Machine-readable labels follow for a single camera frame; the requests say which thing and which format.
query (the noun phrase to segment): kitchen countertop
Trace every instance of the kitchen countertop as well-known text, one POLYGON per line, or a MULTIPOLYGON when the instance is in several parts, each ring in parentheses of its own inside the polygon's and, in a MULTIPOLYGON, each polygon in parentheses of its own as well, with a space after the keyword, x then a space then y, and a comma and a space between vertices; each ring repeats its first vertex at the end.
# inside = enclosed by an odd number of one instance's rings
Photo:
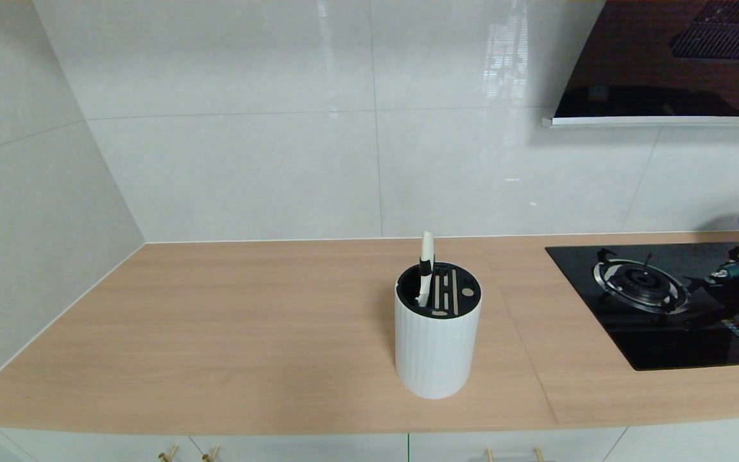
POLYGON ((144 434, 492 431, 739 417, 739 366, 637 372, 546 246, 739 233, 436 239, 484 290, 470 379, 394 368, 393 283, 418 239, 149 244, 0 372, 0 426, 144 434))

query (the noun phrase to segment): kitchen wall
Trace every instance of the kitchen wall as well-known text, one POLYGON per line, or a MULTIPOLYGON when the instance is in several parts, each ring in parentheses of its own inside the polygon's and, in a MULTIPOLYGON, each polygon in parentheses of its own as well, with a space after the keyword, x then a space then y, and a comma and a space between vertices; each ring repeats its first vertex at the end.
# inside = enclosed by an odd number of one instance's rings
POLYGON ((150 242, 736 228, 739 128, 540 128, 601 2, 37 8, 150 242))
POLYGON ((143 243, 31 2, 0 2, 0 366, 143 243))

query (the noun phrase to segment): black glass cooktop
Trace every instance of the black glass cooktop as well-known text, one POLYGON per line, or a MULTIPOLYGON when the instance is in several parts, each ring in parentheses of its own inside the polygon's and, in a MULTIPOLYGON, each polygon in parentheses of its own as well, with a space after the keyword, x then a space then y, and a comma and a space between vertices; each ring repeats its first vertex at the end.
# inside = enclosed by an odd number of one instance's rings
POLYGON ((739 364, 739 243, 546 250, 634 369, 739 364))

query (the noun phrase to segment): backsplash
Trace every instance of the backsplash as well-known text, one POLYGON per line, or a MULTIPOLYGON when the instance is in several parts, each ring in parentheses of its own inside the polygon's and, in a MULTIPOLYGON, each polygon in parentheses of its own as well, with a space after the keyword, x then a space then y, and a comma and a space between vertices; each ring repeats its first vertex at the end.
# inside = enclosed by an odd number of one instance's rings
POLYGON ((36 6, 148 242, 737 228, 739 128, 540 126, 601 2, 36 6))
POLYGON ((31 2, 0 2, 0 367, 144 243, 31 2))

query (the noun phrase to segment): cabinet handle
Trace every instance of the cabinet handle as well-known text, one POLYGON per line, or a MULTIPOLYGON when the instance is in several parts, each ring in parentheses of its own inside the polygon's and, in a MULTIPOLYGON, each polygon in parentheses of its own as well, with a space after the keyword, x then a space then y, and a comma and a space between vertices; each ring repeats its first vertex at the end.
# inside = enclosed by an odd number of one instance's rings
MULTIPOLYGON (((495 462, 495 459, 492 457, 492 450, 489 448, 486 448, 486 458, 489 460, 489 462, 495 462)), ((543 453, 540 452, 540 449, 534 448, 534 459, 537 460, 537 462, 543 462, 543 453)))
POLYGON ((211 454, 204 454, 201 459, 203 462, 215 462, 216 456, 218 456, 218 446, 213 448, 213 452, 211 454))
POLYGON ((176 457, 176 451, 178 451, 178 445, 173 445, 173 447, 170 448, 169 454, 164 454, 163 452, 159 453, 159 462, 173 462, 173 457, 176 457))

